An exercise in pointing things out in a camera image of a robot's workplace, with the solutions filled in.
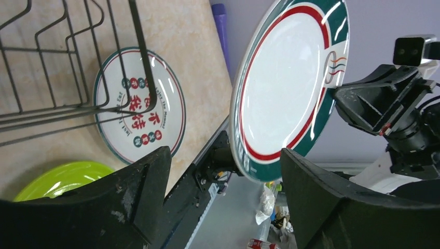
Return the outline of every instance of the red chinese character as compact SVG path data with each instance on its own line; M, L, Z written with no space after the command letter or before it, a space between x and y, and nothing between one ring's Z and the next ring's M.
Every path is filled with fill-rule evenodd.
M141 139L142 139L142 144L144 144L144 145L147 145L148 142L150 142L150 137L147 134L143 134L141 136Z
M139 82L136 78L131 78L130 83L133 89L137 89L139 87Z
M145 121L142 120L142 118L144 117L144 115L142 114L137 114L134 115L131 119L135 120L134 124L131 125L132 128L134 129L142 129L145 127Z
M145 102L145 108L148 108L150 106L150 94L148 94L148 97L144 99Z
M137 109L141 109L141 98L137 95L130 97L130 111L134 112Z
M155 125L156 123L160 123L159 115L157 115L157 112L155 112L154 114L153 114L153 113L150 113L150 116L151 116L151 117L149 117L148 120L150 120L151 122L153 122L154 125Z
M162 132L160 132L159 130L155 131L155 132L154 132L154 137L155 137L157 140L161 140L161 139L162 139Z

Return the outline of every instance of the beige tabletop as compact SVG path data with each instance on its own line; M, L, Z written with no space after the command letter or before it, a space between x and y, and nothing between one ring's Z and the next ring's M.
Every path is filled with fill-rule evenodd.
M0 24L22 11L22 1L0 3ZM35 48L34 34L63 14L59 0L33 1L31 12L0 31L3 46ZM97 27L101 59L116 50L106 1L97 1L104 10L104 23ZM111 1L120 46L137 46L128 1ZM67 1L73 30L88 26L83 1ZM167 192L220 126L229 112L231 84L223 60L208 0L138 1L145 42L172 67L183 90L186 104L186 130L173 157ZM100 12L89 1L92 20L99 22ZM39 37L42 48L66 49L67 22L63 21ZM98 63L90 33L76 37L89 92L98 71ZM51 100L37 53L7 52L13 78L25 110L50 107ZM48 74L57 104L77 101L72 94L76 86L65 55L45 55ZM15 112L13 97L3 58L0 58L0 112ZM93 121L94 117L76 118L43 126L0 133L0 141L36 134L51 129ZM96 126L58 133L18 144L0 147L0 197L13 199L31 180L62 163L92 160L116 170L126 164L107 148Z

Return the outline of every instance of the metal wire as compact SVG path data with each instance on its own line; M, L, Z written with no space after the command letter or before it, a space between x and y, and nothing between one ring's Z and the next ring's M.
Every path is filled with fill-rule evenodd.
M63 15L35 33L35 35L34 35L35 46L36 46L35 48L3 46L2 38L0 35L0 50L2 52L2 56L3 56L3 60L4 60L4 64L5 64L5 69L7 71L7 74L8 74L9 80L10 80L10 84L11 84L11 88L12 88L12 91L13 91L13 94L15 97L15 102L18 107L17 112L0 114L0 126L2 126L2 127L0 127L0 133L12 131L12 130L17 130L17 129L28 128L28 127L32 127L32 126L44 125L44 124L58 122L58 121L67 120L67 119L95 115L95 114L99 114L99 113L103 113L103 112L115 112L115 113L121 114L121 116L118 116L117 118L108 119L108 120L89 122L86 124L72 126L69 128L51 130L51 131L40 133L40 134L34 134L31 136L21 137L19 139L12 139L9 141L1 142L0 146L23 142L23 141L26 141L29 139L34 139L34 138L45 136L45 135L68 131L71 129L78 129L78 128L86 127L86 126L90 126L90 125L96 125L99 123L109 122L109 121L117 120L120 118L126 118L126 117L130 117L130 116L138 114L136 112L128 112L128 111L123 110L125 107L127 107L130 104L131 98L130 98L130 92L129 92L128 87L126 88L126 95L127 95L126 103L124 103L121 106L110 107L110 108L106 107L106 105L109 103L109 98L110 98L109 92L108 92L108 87L107 87L108 81L107 81L105 74L104 74L103 63L101 60L101 52L98 48L98 38L95 33L95 29L97 29L100 25L102 25L104 22L104 19L105 19L104 10L103 10L102 6L100 4L98 4L95 0L84 0L84 8L85 8L85 11L87 14L87 20L88 20L89 26L86 27L85 29L74 32L67 1L66 0L60 0L60 1L62 2L62 6L64 8ZM150 106L146 110L139 113L139 114L143 114L143 113L150 112L156 106L156 103L157 103L156 86L154 84L153 73L152 73L152 69L151 69L151 66L149 63L149 59L148 59L148 50L147 50L147 47L146 47L145 41L144 41L144 35L142 32L142 26L141 26L141 22L139 19L139 13L138 13L136 1L135 0L126 0L126 1L128 2L128 5L130 7L130 11L132 14L135 34L136 34L137 42L138 42L138 45L140 48L140 54L142 56L142 62L143 62L144 71L145 71L145 78L148 82L148 89L150 92ZM90 8L89 8L89 2L91 2L93 6L97 7L100 14L101 14L99 22L97 22L97 23L92 22L91 12L90 12ZM121 47L120 47L120 42L118 39L117 30L116 30L116 23L115 23L113 11L112 11L111 1L107 0L106 3L107 3L107 7L108 7L108 14L109 14L110 21L112 24L113 37L114 37L116 48L117 48L118 55L119 55L121 71L123 74L123 78L127 78L125 67L124 67L124 62L123 62L123 59L121 56ZM7 20L5 23L1 24L0 31L2 29L4 29L5 27L9 26L10 24L14 23L15 21L19 20L20 18L24 17L25 15L27 15L31 11L31 9L32 9L32 0L27 0L27 5L26 5L25 9L22 10L21 12L19 12L17 15L10 18L9 20ZM53 49L52 48L44 48L43 49L40 44L39 37L42 34L44 34L47 30L51 29L54 26L57 26L58 24L60 24L62 22L67 22L67 25L68 25L68 36L65 38L66 49L65 50L64 49L54 49L54 48ZM102 75L102 83L103 83L103 88L105 91L105 101L104 101L104 103L99 104L99 105L91 104L90 93L88 91L86 77L85 77L85 73L84 73L84 66L81 62L81 58L79 56L79 51L78 51L78 41L76 40L76 36L79 34L84 34L85 32L89 32L91 34L91 38L93 40L94 52L96 54L97 63L99 65L99 72ZM73 50L69 46L69 40L72 41ZM11 67L11 65L8 61L8 53L7 52L9 52L9 51L23 52L23 53L37 53L39 55L41 66L42 66L43 72L44 72L44 79L46 81L48 91L50 94L52 107L45 107L45 108L33 109L33 110L24 110L23 109L22 102L20 101L20 98L19 98L20 93L19 93L19 90L16 86L16 81L15 81L13 74L12 74L13 68ZM77 91L78 99L79 99L78 103L65 104L65 105L60 105L57 103L56 98L55 98L55 94L53 91L52 82L49 78L49 73L47 70L46 62L45 62L45 56L44 56L45 54L61 54L61 55L65 54L68 56L70 66L71 66L71 69L73 72L72 84L75 84L75 87L76 87L76 91ZM75 63L73 61L73 57L76 58L77 67L78 67L77 69L75 68Z

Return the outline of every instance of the green plate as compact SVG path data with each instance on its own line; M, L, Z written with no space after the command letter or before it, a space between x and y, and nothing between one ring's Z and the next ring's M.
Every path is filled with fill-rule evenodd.
M113 169L97 162L66 163L33 180L15 197L14 201L29 201L42 197L55 198L113 172Z

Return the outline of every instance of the plate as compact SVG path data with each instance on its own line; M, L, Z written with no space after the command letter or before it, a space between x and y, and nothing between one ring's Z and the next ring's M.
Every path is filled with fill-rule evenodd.
M119 53L113 53L103 64L107 82L109 103L105 107L130 104L123 110L141 113L149 105L148 82L139 48L121 49L126 78L123 77ZM110 150L123 162L134 163L161 146L169 146L174 155L183 139L186 123L185 100L177 77L159 55L148 51L148 58L155 80L157 104L148 113L132 117L127 114L105 112L97 114L96 120L118 120L98 124L98 129ZM94 103L105 103L106 94L102 74L97 75Z
M60 165L33 180L14 201L29 201L42 197L55 198L113 173L114 170L97 162L80 161Z
M332 112L349 44L344 1L276 1L237 71L230 109L231 149L258 182L281 178L280 150L305 156Z

